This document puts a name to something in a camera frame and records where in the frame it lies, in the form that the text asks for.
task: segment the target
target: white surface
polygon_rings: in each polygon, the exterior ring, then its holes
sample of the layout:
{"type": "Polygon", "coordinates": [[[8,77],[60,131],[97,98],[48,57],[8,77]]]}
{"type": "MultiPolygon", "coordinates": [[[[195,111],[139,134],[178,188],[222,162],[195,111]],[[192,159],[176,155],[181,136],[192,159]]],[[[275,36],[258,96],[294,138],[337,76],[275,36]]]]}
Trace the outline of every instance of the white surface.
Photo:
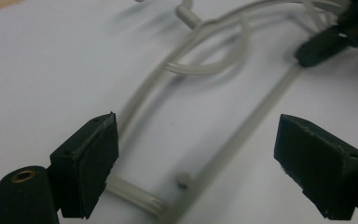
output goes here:
{"type": "MultiPolygon", "coordinates": [[[[179,3],[34,0],[0,10],[0,179],[23,166],[47,167],[49,154],[86,121],[120,115],[189,33],[174,16],[179,3]]],[[[196,1],[194,11],[211,19],[242,4],[196,1]]],[[[233,69],[213,77],[167,74],[121,139],[116,174],[172,204],[181,193],[175,175],[198,173],[295,62],[293,52],[310,34],[304,26],[314,29],[304,8],[293,5],[259,11],[250,23],[250,54],[233,69]]],[[[230,40],[219,46],[230,47],[230,40]]],[[[185,61],[215,59],[207,59],[213,48],[205,46],[185,61]]],[[[273,160],[281,113],[358,148],[358,49],[303,72],[181,223],[331,223],[273,160]]],[[[90,220],[61,223],[150,220],[104,193],[90,220]]],[[[358,223],[358,212],[350,223],[358,223]]]]}

